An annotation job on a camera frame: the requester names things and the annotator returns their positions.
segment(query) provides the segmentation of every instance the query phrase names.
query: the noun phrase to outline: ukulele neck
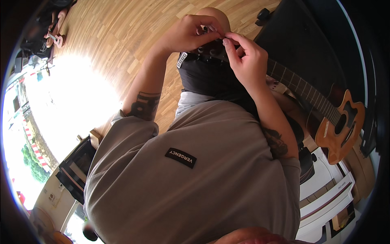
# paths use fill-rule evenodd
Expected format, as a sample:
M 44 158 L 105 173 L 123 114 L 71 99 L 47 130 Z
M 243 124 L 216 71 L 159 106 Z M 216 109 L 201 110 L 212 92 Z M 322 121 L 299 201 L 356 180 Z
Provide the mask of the ukulele neck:
M 313 86 L 304 81 L 297 74 L 276 61 L 268 59 L 267 75 L 287 86 L 291 91 L 301 96 L 313 105 L 333 125 L 339 121 L 341 114 L 337 109 Z

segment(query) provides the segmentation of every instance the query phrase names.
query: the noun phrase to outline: tattoo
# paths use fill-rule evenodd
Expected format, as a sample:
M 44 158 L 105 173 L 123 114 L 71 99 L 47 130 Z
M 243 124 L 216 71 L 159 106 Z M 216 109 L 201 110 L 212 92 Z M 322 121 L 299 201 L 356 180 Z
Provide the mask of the tattoo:
M 263 127 L 263 132 L 275 159 L 287 154 L 287 145 L 280 139 L 282 135 L 279 132 L 265 127 Z
M 126 116 L 135 116 L 144 120 L 154 120 L 161 93 L 143 93 L 137 95 L 137 101 L 131 105 L 131 111 Z

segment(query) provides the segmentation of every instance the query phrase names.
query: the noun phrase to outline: black shorts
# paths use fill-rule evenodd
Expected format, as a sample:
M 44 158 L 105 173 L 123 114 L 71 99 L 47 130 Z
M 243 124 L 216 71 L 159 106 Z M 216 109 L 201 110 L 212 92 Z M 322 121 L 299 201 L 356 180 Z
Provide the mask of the black shorts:
M 229 63 L 188 53 L 178 70 L 184 91 L 212 96 L 213 100 L 234 102 L 259 119 L 255 102 L 237 79 Z

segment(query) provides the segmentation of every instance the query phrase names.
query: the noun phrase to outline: wooden floor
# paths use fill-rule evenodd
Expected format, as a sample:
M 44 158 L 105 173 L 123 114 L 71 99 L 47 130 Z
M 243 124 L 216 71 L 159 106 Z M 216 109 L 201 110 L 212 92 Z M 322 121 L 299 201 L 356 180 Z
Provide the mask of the wooden floor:
M 261 29 L 255 25 L 257 13 L 262 8 L 274 10 L 278 4 L 279 0 L 78 0 L 71 7 L 60 30 L 67 39 L 64 47 L 55 49 L 53 64 L 58 66 L 55 72 L 57 75 L 72 72 L 68 66 L 63 65 L 62 68 L 61 61 L 88 59 L 93 73 L 103 81 L 103 85 L 96 83 L 99 87 L 91 90 L 110 87 L 114 96 L 84 92 L 81 95 L 89 96 L 90 102 L 78 104 L 74 109 L 88 112 L 95 101 L 102 102 L 105 99 L 116 99 L 108 104 L 120 103 L 149 48 L 185 14 L 195 14 L 203 7 L 215 7 L 227 15 L 232 31 L 253 39 Z M 182 85 L 176 68 L 177 57 L 178 53 L 172 54 L 167 63 L 156 115 L 160 133 L 165 132 L 173 121 L 180 98 Z M 77 82 L 82 84 L 85 78 Z M 91 122 L 90 129 L 96 127 L 97 132 L 105 135 L 118 108 L 112 106 L 111 116 L 107 115 L 103 122 Z

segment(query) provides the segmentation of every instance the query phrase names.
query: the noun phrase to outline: guitar sound hole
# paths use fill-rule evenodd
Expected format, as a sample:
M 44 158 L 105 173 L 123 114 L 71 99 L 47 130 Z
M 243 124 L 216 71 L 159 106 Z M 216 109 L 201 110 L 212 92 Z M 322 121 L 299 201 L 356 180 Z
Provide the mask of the guitar sound hole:
M 345 114 L 342 114 L 340 116 L 339 121 L 337 122 L 337 124 L 335 126 L 335 134 L 336 135 L 340 134 L 340 132 L 344 128 L 344 125 L 345 125 L 346 122 L 347 122 L 347 116 Z

